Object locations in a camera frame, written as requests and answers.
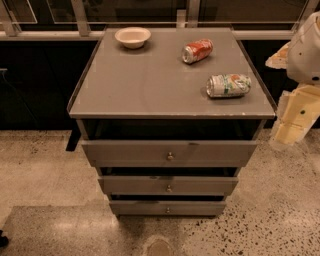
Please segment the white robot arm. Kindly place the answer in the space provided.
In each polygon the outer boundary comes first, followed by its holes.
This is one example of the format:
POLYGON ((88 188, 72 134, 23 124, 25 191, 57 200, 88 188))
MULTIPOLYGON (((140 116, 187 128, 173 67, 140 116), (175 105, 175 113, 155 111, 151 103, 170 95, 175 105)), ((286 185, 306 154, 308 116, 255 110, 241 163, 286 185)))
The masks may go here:
POLYGON ((320 117, 320 11, 311 14, 265 65, 285 69, 287 76, 298 83, 292 92, 282 93, 270 138, 276 148, 292 146, 320 117))

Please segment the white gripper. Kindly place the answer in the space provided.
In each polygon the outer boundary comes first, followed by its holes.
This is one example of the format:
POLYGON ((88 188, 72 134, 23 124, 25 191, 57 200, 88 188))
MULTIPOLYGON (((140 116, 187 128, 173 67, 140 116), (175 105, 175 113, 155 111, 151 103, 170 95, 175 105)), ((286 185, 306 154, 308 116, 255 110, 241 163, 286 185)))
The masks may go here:
MULTIPOLYGON (((287 68, 289 44, 283 45, 267 59, 273 69, 287 68)), ((299 84, 292 92, 284 91, 278 102, 273 138, 278 143, 293 145, 301 141, 320 117, 320 86, 299 84)))

